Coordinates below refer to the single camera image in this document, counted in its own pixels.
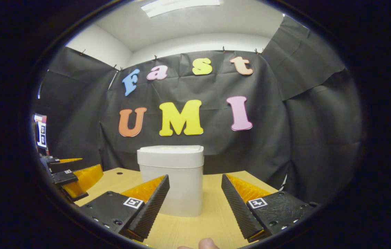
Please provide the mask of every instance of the wooden table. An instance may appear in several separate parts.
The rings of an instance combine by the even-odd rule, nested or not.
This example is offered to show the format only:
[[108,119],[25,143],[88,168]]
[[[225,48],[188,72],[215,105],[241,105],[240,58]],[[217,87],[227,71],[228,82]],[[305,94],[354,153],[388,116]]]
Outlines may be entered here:
[[[230,173],[270,193],[277,190],[246,171]],[[151,232],[143,243],[157,249],[176,249],[178,246],[198,248],[200,239],[212,238],[221,249],[248,245],[235,221],[234,214],[221,188],[222,174],[203,176],[202,214],[197,217],[177,217],[158,214]],[[104,172],[102,178],[87,192],[89,196],[75,202],[81,206],[106,191],[121,193],[143,183],[139,171],[116,168]]]

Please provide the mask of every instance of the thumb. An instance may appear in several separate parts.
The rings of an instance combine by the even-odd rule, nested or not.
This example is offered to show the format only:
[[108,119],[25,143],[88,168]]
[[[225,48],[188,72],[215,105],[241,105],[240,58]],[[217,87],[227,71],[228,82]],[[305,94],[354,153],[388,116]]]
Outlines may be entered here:
[[199,242],[199,249],[219,249],[211,238],[204,238]]

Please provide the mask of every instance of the white wall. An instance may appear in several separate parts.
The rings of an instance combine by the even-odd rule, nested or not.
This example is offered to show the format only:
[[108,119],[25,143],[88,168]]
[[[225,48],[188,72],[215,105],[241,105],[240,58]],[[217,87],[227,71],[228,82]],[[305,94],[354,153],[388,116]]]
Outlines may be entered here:
[[66,47],[82,52],[107,63],[110,66],[117,64],[117,68],[127,67],[132,52],[114,36],[98,27],[91,25],[76,35],[66,44]]
[[126,67],[133,66],[148,60],[153,60],[154,55],[165,57],[187,52],[204,50],[241,50],[253,52],[254,49],[261,52],[269,43],[270,38],[258,35],[213,33],[190,35],[157,43],[138,51],[135,51]]

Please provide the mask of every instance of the black curtain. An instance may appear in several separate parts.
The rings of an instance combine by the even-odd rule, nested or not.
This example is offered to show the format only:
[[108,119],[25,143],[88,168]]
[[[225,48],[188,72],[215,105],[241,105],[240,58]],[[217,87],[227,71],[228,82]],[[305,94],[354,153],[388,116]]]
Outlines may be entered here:
[[36,113],[47,115],[47,146],[60,159],[83,158],[100,164],[99,118],[105,92],[116,70],[88,55],[63,47],[41,82]]
[[[249,60],[254,73],[237,72],[232,58]],[[209,58],[213,71],[194,75],[192,62]],[[146,79],[158,65],[162,80]],[[122,80],[139,69],[136,89],[125,96]],[[226,99],[245,96],[252,129],[233,131]],[[203,134],[161,137],[159,105],[179,112],[197,99]],[[135,137],[118,132],[122,109],[146,107]],[[202,145],[204,174],[246,170],[304,201],[323,202],[351,175],[361,137],[355,84],[338,55],[320,36],[286,16],[263,54],[205,51],[167,56],[119,72],[63,48],[42,83],[37,113],[47,115],[47,145],[59,158],[82,157],[104,170],[139,170],[136,151],[151,145]],[[134,127],[135,113],[128,127]]]
[[361,142],[360,99],[340,57],[319,35],[285,16],[263,57],[289,116],[284,190],[323,202],[350,180]]

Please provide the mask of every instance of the white bin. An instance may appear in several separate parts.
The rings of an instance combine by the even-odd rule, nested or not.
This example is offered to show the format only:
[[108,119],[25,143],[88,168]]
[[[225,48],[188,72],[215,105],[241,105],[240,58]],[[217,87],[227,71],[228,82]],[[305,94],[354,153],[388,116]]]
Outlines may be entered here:
[[158,145],[137,150],[144,182],[167,174],[169,191],[161,214],[198,216],[202,213],[203,146]]

